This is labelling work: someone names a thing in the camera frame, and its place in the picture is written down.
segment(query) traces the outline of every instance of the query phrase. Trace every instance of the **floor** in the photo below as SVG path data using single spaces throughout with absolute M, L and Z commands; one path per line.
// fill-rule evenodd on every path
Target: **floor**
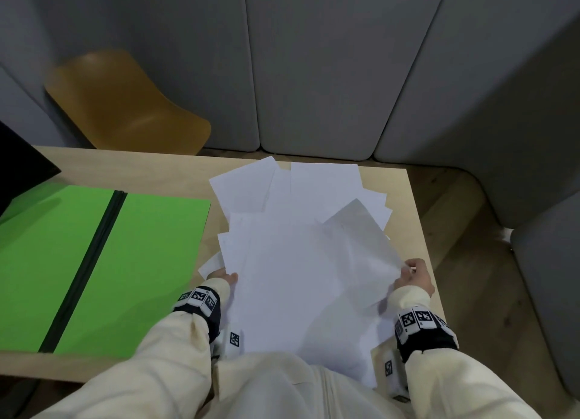
M 200 155 L 260 159 L 269 154 L 203 149 Z M 331 161 L 274 157 L 282 161 Z M 359 165 L 402 167 L 373 160 Z M 550 358 L 511 253 L 510 232 L 498 224 L 479 183 L 455 169 L 405 167 L 446 318 L 461 350 L 496 372 L 542 418 L 580 418 L 580 403 L 562 387 Z M 19 417 L 31 417 L 76 387 L 42 381 Z

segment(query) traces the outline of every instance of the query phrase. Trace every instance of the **sleeve cuff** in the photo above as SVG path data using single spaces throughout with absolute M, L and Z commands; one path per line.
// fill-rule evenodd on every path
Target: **sleeve cuff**
M 387 305 L 395 309 L 407 309 L 411 306 L 423 306 L 429 309 L 431 297 L 423 288 L 414 285 L 395 289 L 387 299 Z
M 206 280 L 199 286 L 207 286 L 208 288 L 211 288 L 214 291 L 216 291 L 217 294 L 219 295 L 221 307 L 222 308 L 226 307 L 226 303 L 230 298 L 230 284 L 225 279 L 214 277 L 213 279 Z

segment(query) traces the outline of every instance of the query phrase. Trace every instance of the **person's left arm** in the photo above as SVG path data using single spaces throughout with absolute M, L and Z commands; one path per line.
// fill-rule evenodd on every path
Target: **person's left arm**
M 215 291 L 220 306 L 225 307 L 228 282 L 235 283 L 237 275 L 226 275 L 225 270 L 212 274 L 200 286 Z M 91 379 L 36 418 L 192 418 L 211 387 L 212 326 L 208 322 L 212 324 L 197 313 L 172 312 L 151 328 L 133 357 Z

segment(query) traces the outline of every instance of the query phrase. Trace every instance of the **black binding strip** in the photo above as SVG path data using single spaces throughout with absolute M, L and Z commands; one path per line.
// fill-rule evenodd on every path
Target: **black binding strip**
M 126 192 L 121 192 L 119 190 L 113 192 L 111 200 L 107 205 L 107 209 L 98 224 L 97 231 L 95 232 L 95 235 L 89 244 L 89 248 L 82 259 L 81 265 L 78 267 L 76 275 L 71 282 L 69 291 L 66 296 L 64 296 L 63 302 L 61 303 L 59 310 L 56 312 L 52 324 L 44 337 L 44 341 L 40 345 L 39 352 L 54 352 L 56 349 L 56 346 L 64 333 L 64 329 L 67 327 L 69 320 L 73 316 L 76 304 L 81 298 L 82 292 L 85 290 L 85 286 L 91 278 L 91 273 L 93 272 L 93 269 L 95 269 L 98 257 L 103 251 L 103 247 L 105 246 L 112 227 L 117 220 L 117 216 L 119 216 L 119 212 L 125 202 L 126 196 Z

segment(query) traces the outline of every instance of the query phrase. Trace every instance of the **black monitor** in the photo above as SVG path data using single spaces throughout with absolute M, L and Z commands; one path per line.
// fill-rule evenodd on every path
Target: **black monitor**
M 16 196 L 58 173 L 58 167 L 0 122 L 0 216 Z

